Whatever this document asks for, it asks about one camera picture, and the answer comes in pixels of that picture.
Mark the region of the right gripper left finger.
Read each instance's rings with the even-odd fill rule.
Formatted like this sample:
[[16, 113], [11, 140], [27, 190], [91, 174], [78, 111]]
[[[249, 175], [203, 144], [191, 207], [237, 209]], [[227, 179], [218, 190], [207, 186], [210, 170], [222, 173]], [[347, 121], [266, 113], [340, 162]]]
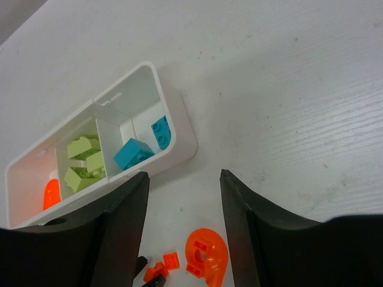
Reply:
[[139, 172], [44, 225], [1, 230], [1, 285], [132, 286], [149, 189]]

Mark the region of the blue lego brick pair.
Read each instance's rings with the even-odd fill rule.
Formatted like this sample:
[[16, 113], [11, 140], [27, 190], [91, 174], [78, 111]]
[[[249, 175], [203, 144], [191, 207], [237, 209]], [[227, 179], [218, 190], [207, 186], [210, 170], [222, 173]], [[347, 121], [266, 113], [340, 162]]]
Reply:
[[154, 137], [161, 150], [165, 150], [171, 142], [171, 130], [166, 116], [164, 115], [151, 125]]

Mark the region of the orange round lego piece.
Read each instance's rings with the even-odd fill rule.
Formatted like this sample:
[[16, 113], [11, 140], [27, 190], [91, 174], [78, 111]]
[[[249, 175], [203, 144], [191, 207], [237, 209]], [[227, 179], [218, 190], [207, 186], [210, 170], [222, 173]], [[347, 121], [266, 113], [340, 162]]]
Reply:
[[187, 272], [204, 278], [207, 286], [222, 286], [229, 253], [218, 233], [208, 228], [193, 231], [186, 241], [185, 256]]

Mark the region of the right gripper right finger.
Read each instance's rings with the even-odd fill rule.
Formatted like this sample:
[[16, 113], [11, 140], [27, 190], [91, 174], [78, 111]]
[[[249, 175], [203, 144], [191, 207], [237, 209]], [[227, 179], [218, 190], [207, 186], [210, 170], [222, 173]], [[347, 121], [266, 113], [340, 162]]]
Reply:
[[318, 222], [220, 175], [236, 286], [381, 286], [382, 215]]

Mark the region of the green lego brick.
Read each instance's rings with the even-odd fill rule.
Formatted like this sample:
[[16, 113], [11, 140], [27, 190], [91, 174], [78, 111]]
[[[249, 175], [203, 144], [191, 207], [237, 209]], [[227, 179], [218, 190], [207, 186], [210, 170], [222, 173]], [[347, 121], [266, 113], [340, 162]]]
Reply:
[[96, 135], [80, 136], [67, 146], [67, 159], [64, 182], [77, 193], [100, 181], [106, 176], [101, 144]]

